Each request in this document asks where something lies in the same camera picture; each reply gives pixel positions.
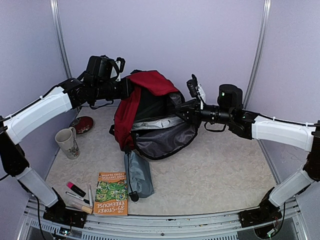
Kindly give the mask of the right aluminium corner post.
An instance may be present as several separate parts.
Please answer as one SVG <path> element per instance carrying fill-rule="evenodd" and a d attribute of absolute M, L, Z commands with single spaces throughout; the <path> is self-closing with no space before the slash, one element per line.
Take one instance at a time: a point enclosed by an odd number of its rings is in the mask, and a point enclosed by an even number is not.
<path fill-rule="evenodd" d="M 257 45 L 255 49 L 250 76 L 249 76 L 249 82 L 248 82 L 247 89 L 244 95 L 244 100 L 243 100 L 243 106 L 245 109 L 248 108 L 250 99 L 254 91 L 254 86 L 256 83 L 257 74 L 259 71 L 259 66 L 262 59 L 262 55 L 263 55 L 263 49 L 265 44 L 265 38 L 267 35 L 271 7 L 272 7 L 272 0 L 265 0 L 263 2 L 263 10 L 262 10 L 260 28 L 258 33 Z"/>

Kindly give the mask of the orange treehouse book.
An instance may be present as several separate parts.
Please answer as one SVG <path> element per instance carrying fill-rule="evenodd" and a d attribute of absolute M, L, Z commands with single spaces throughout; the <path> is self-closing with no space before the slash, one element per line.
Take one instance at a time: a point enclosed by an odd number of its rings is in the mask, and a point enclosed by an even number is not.
<path fill-rule="evenodd" d="M 125 172 L 100 172 L 95 190 L 93 214 L 128 215 L 128 184 Z"/>

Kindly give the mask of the red student backpack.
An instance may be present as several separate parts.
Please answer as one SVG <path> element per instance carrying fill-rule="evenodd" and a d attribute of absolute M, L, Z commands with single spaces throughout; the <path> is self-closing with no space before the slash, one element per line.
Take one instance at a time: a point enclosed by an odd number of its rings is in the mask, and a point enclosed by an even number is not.
<path fill-rule="evenodd" d="M 162 160 L 196 138 L 198 127 L 186 122 L 165 129 L 132 131 L 134 122 L 175 116 L 175 106 L 184 103 L 185 98 L 156 70 L 134 70 L 126 78 L 134 83 L 134 91 L 120 101 L 109 129 L 123 152 L 136 150 L 150 160 Z"/>

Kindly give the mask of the aluminium front rail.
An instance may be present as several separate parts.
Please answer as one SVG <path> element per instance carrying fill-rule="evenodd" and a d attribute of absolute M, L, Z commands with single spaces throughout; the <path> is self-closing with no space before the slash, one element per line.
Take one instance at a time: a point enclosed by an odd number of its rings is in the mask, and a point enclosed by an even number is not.
<path fill-rule="evenodd" d="M 27 240 L 39 229 L 38 205 L 30 199 L 22 215 L 22 223 L 17 240 Z M 265 222 L 256 226 L 242 227 L 239 213 L 242 210 L 198 215 L 151 216 L 128 215 L 99 217 L 88 215 L 83 228 L 71 227 L 75 236 L 59 234 L 68 225 L 41 218 L 43 233 L 47 239 L 56 233 L 66 240 L 238 240 L 245 231 L 248 237 L 257 237 L 255 229 L 270 225 Z M 284 224 L 272 240 L 311 240 L 302 213 L 295 199 L 286 203 Z"/>

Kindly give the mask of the grey pencil case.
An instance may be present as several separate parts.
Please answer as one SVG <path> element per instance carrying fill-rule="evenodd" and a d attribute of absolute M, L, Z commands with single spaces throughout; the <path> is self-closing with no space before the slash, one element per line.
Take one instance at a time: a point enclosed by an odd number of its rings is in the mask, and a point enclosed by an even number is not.
<path fill-rule="evenodd" d="M 128 195 L 133 202 L 154 194 L 150 165 L 147 160 L 133 151 L 124 153 L 124 167 Z"/>

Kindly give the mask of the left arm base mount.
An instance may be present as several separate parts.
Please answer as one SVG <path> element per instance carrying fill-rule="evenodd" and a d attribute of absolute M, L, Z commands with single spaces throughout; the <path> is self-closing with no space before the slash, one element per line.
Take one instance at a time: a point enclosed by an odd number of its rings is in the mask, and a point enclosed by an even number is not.
<path fill-rule="evenodd" d="M 67 208 L 63 199 L 58 196 L 53 206 L 45 208 L 43 218 L 54 223 L 83 229 L 87 215 L 86 212 Z"/>

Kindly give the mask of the silver marker pen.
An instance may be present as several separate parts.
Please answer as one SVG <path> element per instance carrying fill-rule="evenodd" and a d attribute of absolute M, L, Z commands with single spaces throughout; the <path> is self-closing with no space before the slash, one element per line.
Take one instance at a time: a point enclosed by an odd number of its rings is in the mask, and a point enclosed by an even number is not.
<path fill-rule="evenodd" d="M 92 194 L 92 187 L 90 184 L 87 185 L 87 191 L 89 196 L 89 205 L 91 208 L 94 207 L 94 200 L 93 200 L 93 194 Z"/>

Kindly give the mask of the pink highlighter marker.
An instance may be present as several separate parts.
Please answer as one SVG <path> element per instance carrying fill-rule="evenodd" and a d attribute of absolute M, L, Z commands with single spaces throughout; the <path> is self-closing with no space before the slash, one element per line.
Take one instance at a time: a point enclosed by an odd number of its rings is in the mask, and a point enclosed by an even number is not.
<path fill-rule="evenodd" d="M 67 182 L 66 186 L 80 197 L 84 197 L 86 193 L 72 182 Z"/>

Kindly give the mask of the red floral round tin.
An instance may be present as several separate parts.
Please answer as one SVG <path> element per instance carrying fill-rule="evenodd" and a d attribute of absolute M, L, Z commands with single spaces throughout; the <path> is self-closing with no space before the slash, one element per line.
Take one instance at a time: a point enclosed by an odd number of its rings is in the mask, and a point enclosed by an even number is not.
<path fill-rule="evenodd" d="M 77 135 L 87 133 L 94 127 L 94 119 L 90 116 L 80 116 L 73 120 L 69 127 L 75 128 Z"/>

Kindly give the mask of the aluminium corner post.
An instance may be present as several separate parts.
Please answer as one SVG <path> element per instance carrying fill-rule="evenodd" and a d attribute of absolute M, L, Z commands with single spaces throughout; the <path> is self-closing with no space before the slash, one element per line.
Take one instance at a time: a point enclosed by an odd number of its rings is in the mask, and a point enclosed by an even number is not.
<path fill-rule="evenodd" d="M 63 69 L 66 77 L 69 79 L 72 77 L 72 72 L 70 68 L 70 63 L 68 59 L 67 49 L 64 41 L 63 28 L 60 18 L 59 4 L 57 0 L 49 0 L 53 25 L 55 29 L 55 34 L 57 38 L 57 44 L 59 49 L 59 54 L 62 60 Z"/>
<path fill-rule="evenodd" d="M 259 66 L 262 59 L 262 55 L 263 55 L 263 49 L 265 44 L 265 38 L 267 35 L 271 7 L 272 7 L 272 0 L 265 0 L 263 2 L 263 10 L 262 10 L 260 28 L 258 33 L 257 45 L 255 49 L 250 76 L 249 76 L 249 82 L 248 82 L 247 89 L 244 95 L 244 100 L 243 100 L 243 106 L 245 109 L 248 108 L 250 99 L 254 91 L 254 86 L 256 83 L 257 74 L 259 71 Z"/>

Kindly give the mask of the white coffee cover book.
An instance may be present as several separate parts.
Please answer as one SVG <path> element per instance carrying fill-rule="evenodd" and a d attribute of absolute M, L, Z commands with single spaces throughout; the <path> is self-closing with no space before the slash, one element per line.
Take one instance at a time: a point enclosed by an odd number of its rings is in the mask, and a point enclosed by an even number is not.
<path fill-rule="evenodd" d="M 159 119 L 150 119 L 143 121 L 136 121 L 133 123 L 132 131 L 142 131 L 142 130 L 160 130 L 174 127 L 183 123 L 184 121 L 178 116 L 169 116 Z"/>

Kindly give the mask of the floral ceramic mug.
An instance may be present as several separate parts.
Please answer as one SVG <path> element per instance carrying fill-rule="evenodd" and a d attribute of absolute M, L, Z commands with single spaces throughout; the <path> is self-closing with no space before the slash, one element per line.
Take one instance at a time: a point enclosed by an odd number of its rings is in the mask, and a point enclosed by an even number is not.
<path fill-rule="evenodd" d="M 74 160 L 79 157 L 80 149 L 76 141 L 76 129 L 64 128 L 56 133 L 55 142 L 68 159 Z"/>

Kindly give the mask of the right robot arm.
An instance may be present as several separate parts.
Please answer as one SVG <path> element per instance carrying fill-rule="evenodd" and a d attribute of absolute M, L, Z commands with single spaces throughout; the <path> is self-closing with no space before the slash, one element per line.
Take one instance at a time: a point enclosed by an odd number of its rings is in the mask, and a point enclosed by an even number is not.
<path fill-rule="evenodd" d="M 267 140 L 302 149 L 308 153 L 306 163 L 283 183 L 266 194 L 256 210 L 256 218 L 266 222 L 278 207 L 297 193 L 320 180 L 320 124 L 300 123 L 268 117 L 243 109 L 243 91 L 232 84 L 219 86 L 217 105 L 204 101 L 202 87 L 187 82 L 193 100 L 175 108 L 175 114 L 190 125 L 222 124 L 238 137 Z"/>

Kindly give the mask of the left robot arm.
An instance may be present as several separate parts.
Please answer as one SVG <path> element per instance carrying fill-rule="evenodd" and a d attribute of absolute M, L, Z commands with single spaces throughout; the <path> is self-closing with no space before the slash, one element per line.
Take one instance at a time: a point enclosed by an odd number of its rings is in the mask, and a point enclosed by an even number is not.
<path fill-rule="evenodd" d="M 30 167 L 19 144 L 49 120 L 83 104 L 96 109 L 98 100 L 106 100 L 111 105 L 114 100 L 128 98 L 134 86 L 130 80 L 121 77 L 125 63 L 122 57 L 91 56 L 86 70 L 79 77 L 53 86 L 32 103 L 0 119 L 0 159 L 4 171 L 16 178 L 61 223 L 70 218 L 69 209 L 58 193 Z"/>

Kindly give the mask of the left aluminium corner post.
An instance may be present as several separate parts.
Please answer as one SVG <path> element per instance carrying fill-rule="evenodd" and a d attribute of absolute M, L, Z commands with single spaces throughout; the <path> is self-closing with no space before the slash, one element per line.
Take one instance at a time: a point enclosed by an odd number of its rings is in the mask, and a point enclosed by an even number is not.
<path fill-rule="evenodd" d="M 59 4 L 57 0 L 49 0 L 53 25 L 55 29 L 55 34 L 57 38 L 57 44 L 59 49 L 59 54 L 62 60 L 63 69 L 66 77 L 69 79 L 72 77 L 72 72 L 70 68 L 70 63 L 68 59 L 67 49 L 64 41 L 63 28 L 60 18 Z"/>

